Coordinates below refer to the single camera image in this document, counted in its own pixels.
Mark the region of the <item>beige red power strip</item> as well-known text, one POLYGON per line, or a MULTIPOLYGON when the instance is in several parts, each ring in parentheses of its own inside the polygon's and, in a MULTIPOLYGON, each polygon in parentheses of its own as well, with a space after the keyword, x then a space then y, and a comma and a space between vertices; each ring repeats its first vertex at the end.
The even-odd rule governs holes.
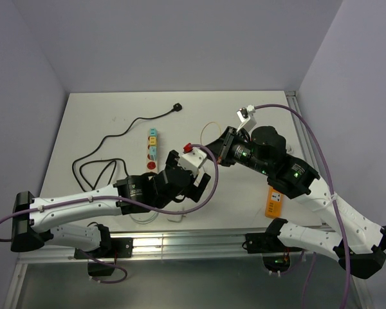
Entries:
POLYGON ((148 172, 158 172, 158 131, 154 127, 147 134, 146 168, 148 172))

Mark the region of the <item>light teal charger with cable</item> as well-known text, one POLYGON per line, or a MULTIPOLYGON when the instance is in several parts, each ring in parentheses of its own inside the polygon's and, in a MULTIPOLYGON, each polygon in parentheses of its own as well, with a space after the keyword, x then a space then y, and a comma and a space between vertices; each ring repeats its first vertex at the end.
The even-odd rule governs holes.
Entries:
POLYGON ((156 161, 157 157, 158 157, 157 147, 156 146, 150 146, 149 147, 149 154, 148 154, 149 160, 156 161))

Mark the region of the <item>white charger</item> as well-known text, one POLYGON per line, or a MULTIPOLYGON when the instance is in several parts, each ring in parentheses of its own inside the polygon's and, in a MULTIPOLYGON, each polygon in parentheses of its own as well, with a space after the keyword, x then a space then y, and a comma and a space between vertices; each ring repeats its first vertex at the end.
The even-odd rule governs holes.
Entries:
POLYGON ((171 223, 181 223, 183 221, 184 215, 170 215, 167 220, 171 223))

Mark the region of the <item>yellow two-tone charger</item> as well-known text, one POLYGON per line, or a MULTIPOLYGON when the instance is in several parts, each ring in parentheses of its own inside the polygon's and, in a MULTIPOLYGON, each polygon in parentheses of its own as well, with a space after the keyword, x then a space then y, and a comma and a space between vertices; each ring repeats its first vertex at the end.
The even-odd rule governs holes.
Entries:
POLYGON ((149 145, 150 146, 157 146, 158 140, 155 136, 150 136, 149 137, 149 145))

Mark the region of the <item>teal two-tone charger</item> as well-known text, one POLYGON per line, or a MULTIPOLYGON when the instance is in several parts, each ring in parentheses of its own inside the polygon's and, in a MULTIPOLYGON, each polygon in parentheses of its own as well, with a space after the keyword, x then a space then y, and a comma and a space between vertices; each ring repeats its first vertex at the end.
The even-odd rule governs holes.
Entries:
POLYGON ((158 132, 157 132, 156 128, 150 128, 149 136, 154 136, 154 137, 158 136, 158 132))

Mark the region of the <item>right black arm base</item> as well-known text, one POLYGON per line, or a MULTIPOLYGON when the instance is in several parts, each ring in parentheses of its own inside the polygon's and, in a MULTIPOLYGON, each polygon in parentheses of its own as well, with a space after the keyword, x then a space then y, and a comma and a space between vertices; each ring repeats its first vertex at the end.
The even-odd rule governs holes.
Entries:
POLYGON ((279 239, 280 229, 288 221, 282 218, 275 218, 265 232, 247 233, 242 248, 248 254, 272 254, 278 256, 268 256, 262 259, 263 265, 269 272, 277 274, 283 273, 290 268, 290 249, 279 239))

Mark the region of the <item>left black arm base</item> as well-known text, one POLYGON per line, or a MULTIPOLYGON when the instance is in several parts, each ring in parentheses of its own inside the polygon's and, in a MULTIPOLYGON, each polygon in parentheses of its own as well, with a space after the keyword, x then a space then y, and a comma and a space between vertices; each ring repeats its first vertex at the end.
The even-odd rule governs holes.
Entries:
POLYGON ((130 258, 133 252, 133 238, 113 238, 111 248, 102 253, 83 252, 75 249, 73 258, 87 260, 87 274, 90 279, 100 284, 121 283, 127 279, 128 272, 118 265, 120 258, 130 258), (121 271, 120 279, 109 279, 115 272, 121 271))

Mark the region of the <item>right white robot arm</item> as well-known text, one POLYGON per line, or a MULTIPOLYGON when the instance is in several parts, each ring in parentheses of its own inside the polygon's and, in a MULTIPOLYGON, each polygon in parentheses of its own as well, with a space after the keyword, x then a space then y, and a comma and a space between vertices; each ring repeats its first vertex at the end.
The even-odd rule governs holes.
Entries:
POLYGON ((228 127, 207 147, 222 166, 241 164, 265 175, 270 187, 305 206, 332 228, 324 232, 275 218, 265 232, 246 235, 248 253, 306 249, 334 259, 360 279, 381 270, 386 260, 386 225, 372 222, 331 193, 312 166, 287 153, 286 139, 274 127, 261 126, 249 135, 228 127))

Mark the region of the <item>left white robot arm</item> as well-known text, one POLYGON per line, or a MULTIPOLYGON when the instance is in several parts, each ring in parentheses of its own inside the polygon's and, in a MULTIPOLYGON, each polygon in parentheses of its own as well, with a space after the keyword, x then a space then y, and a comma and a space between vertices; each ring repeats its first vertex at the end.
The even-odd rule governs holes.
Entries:
POLYGON ((30 252, 45 244, 73 247, 105 257, 112 251, 109 229, 101 224, 80 227, 77 221, 101 216, 143 212, 167 214, 165 207, 178 196, 198 202, 211 177, 194 182, 200 168, 213 155, 194 147, 184 154, 171 151, 159 173, 128 176, 101 189, 60 198, 36 198, 29 191, 15 197, 12 252, 30 252))

